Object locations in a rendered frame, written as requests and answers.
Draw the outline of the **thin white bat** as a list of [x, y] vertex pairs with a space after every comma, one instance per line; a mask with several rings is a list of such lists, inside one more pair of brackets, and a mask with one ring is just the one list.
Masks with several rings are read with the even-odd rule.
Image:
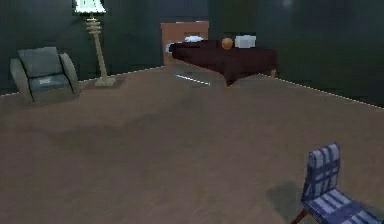
[[188, 81], [192, 81], [192, 82], [196, 82], [196, 83], [199, 83], [199, 84], [207, 85], [207, 86], [211, 85], [211, 83], [209, 83], [209, 82], [204, 82], [204, 81], [197, 80], [197, 79], [194, 79], [194, 78], [191, 78], [191, 77], [187, 77], [187, 76], [183, 76], [183, 75], [180, 75], [180, 74], [176, 74], [175, 77], [178, 77], [178, 78], [181, 78], [181, 79], [184, 79], [184, 80], [188, 80]]

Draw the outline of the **dark red bed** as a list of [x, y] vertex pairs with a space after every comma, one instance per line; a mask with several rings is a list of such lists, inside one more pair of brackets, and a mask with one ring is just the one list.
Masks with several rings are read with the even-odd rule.
[[[220, 73], [227, 86], [237, 80], [258, 73], [276, 76], [278, 53], [265, 47], [222, 48], [221, 39], [212, 39], [208, 21], [161, 23], [164, 63], [173, 59]], [[185, 42], [187, 36], [201, 36], [199, 42]], [[165, 52], [165, 46], [174, 42], [173, 52]]]

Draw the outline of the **beige floor lamp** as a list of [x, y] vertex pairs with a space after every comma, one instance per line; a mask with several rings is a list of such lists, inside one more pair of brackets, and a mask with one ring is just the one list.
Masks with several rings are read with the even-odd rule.
[[96, 87], [112, 87], [116, 80], [107, 75], [107, 69], [104, 61], [103, 51], [99, 35], [102, 31], [100, 21], [96, 14], [105, 14], [106, 9], [101, 0], [74, 0], [74, 11], [80, 15], [88, 15], [86, 19], [86, 30], [94, 38], [96, 55], [100, 68], [100, 77], [95, 81]]

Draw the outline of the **blue striped chair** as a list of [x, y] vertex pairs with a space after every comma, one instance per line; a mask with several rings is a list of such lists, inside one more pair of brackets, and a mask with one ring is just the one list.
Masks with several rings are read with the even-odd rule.
[[308, 154], [307, 171], [301, 194], [303, 209], [290, 222], [299, 224], [310, 215], [318, 224], [384, 224], [361, 202], [337, 188], [341, 168], [337, 142]]

